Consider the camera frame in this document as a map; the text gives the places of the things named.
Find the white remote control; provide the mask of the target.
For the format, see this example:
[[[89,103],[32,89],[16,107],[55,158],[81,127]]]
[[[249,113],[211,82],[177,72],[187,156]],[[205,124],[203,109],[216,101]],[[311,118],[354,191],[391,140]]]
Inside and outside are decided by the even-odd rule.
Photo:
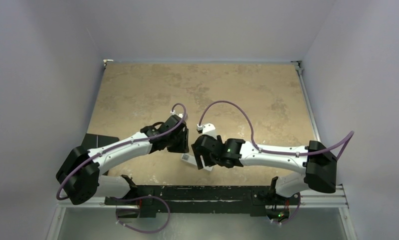
[[[198,168],[197,161],[193,155],[190,155],[189,153],[182,153],[180,157],[181,161],[188,164],[191,167],[195,167],[196,169]],[[213,170],[212,166],[203,166],[201,170],[211,172]]]

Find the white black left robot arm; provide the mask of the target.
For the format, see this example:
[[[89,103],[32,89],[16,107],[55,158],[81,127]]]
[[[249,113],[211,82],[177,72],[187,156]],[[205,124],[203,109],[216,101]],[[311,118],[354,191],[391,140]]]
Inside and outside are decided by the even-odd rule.
[[[115,197],[125,205],[132,204],[137,197],[133,181],[128,176],[110,177],[105,173],[157,151],[188,153],[186,116],[172,114],[159,127],[145,126],[134,135],[103,147],[73,148],[56,173],[60,184],[57,199],[69,199],[73,205],[80,205],[92,197]]]

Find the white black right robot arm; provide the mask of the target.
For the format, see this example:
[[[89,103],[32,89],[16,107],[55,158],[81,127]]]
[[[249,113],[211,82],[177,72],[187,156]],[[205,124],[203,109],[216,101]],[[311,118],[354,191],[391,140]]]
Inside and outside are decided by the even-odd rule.
[[[305,191],[332,194],[337,188],[337,157],[321,142],[311,140],[307,146],[254,146],[238,138],[222,141],[203,134],[191,145],[198,169],[218,165],[225,168],[262,166],[290,170],[278,177],[268,190],[269,199],[276,204]]]

